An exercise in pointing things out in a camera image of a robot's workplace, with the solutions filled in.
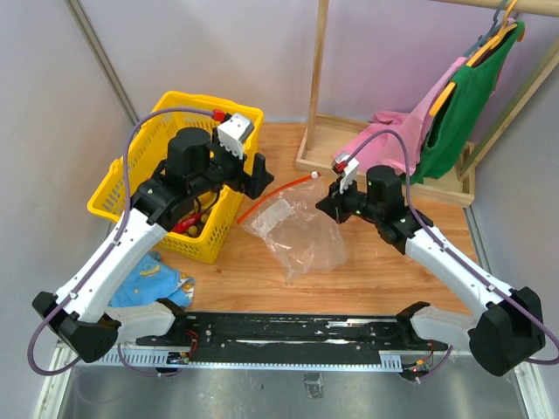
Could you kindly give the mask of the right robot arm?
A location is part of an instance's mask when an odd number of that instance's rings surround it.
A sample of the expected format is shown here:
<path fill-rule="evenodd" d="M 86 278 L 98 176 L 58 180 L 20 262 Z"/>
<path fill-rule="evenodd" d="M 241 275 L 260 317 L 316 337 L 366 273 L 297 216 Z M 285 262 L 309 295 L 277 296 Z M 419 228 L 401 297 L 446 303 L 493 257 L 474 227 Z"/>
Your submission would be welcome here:
<path fill-rule="evenodd" d="M 466 305 L 463 315 L 417 302 L 397 315 L 397 342 L 414 349 L 426 340 L 468 351 L 488 373 L 503 376 L 545 346 L 542 304 L 530 288 L 515 290 L 461 253 L 422 213 L 404 201 L 402 185 L 387 166 L 370 168 L 359 190 L 354 162 L 337 162 L 336 180 L 316 208 L 337 223 L 357 216 L 381 239 L 420 263 Z"/>

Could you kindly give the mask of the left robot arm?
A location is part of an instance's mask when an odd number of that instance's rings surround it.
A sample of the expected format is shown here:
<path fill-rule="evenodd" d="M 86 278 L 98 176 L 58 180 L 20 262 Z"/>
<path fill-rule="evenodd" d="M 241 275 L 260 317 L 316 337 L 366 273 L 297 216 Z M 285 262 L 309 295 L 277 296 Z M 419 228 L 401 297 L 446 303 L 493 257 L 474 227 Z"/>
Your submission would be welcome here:
<path fill-rule="evenodd" d="M 79 358 L 94 362 L 114 345 L 154 336 L 181 343 L 186 315 L 169 299 L 145 306 L 112 308 L 109 301 L 141 258 L 158 244 L 196 199 L 222 186 L 251 199 L 272 182 L 266 159 L 255 154 L 251 173 L 244 170 L 244 145 L 252 125 L 229 120 L 212 133 L 186 127 L 169 141 L 165 160 L 127 199 L 127 210 L 111 236 L 82 270 L 55 293 L 41 292 L 32 306 Z"/>

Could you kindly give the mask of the clear zip top bag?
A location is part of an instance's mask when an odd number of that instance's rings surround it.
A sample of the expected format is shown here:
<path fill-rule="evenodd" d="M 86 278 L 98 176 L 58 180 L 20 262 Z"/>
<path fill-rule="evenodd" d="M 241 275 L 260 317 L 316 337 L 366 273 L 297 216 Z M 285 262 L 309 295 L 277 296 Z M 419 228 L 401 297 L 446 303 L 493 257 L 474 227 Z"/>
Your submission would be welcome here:
<path fill-rule="evenodd" d="M 338 224 L 315 208 L 326 194 L 321 174 L 313 171 L 261 197 L 237 220 L 264 242 L 287 281 L 347 262 Z"/>

